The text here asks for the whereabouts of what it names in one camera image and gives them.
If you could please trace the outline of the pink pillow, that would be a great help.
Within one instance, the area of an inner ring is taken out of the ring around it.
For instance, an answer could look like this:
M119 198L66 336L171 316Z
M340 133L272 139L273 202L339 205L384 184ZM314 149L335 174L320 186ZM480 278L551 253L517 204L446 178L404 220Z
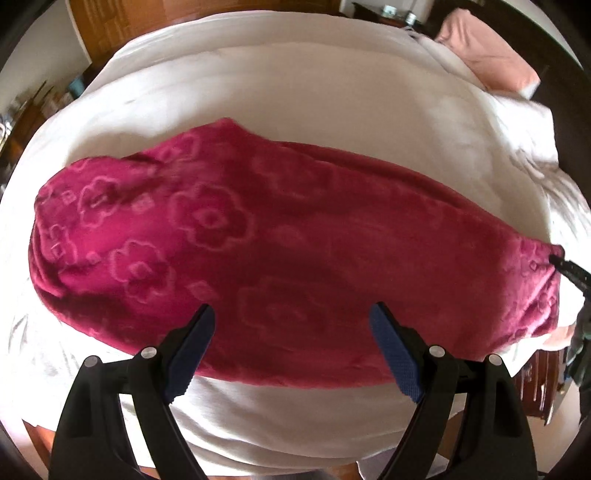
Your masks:
M457 55L489 91L530 99L541 83L510 44L469 10L456 8L448 14L436 41Z

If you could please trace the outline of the white bed duvet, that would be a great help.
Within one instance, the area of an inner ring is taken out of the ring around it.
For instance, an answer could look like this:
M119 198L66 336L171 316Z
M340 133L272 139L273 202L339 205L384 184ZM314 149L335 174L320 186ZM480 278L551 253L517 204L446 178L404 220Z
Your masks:
M485 93L406 32L304 13L236 12L125 45L50 118L1 201L1 418L54 430L81 362L126 354L61 323L34 292L33 204L64 166L124 157L231 118L263 137L355 152L427 175L590 267L590 208L559 167L558 107ZM273 475L394 448L414 411L393 383L257 387L204 377L172 413L208 475Z

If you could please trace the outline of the cluttered wooden side table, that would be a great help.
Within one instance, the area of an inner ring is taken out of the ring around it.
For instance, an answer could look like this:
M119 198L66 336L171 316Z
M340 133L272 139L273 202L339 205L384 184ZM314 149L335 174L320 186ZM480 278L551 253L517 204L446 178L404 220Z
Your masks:
M26 145L43 123L79 98L86 89L84 78L74 78L64 90L55 86L37 91L21 101L16 99L9 110L1 115L1 161L15 164Z

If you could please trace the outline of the dark wooden nightstand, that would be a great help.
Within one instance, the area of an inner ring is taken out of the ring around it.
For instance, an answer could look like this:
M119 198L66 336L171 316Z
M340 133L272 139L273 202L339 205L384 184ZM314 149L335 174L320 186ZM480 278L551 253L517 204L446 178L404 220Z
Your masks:
M433 4L429 0L352 1L352 17L397 28L420 29Z

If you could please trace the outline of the pink fleece pants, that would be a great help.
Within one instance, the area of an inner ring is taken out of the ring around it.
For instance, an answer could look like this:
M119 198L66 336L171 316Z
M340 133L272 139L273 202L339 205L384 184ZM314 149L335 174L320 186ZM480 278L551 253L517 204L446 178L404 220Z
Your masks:
M214 379L388 383L377 302L469 360L558 323L560 246L408 168L229 119L76 161L34 210L31 279L59 320L131 354L207 304L216 330L198 372Z

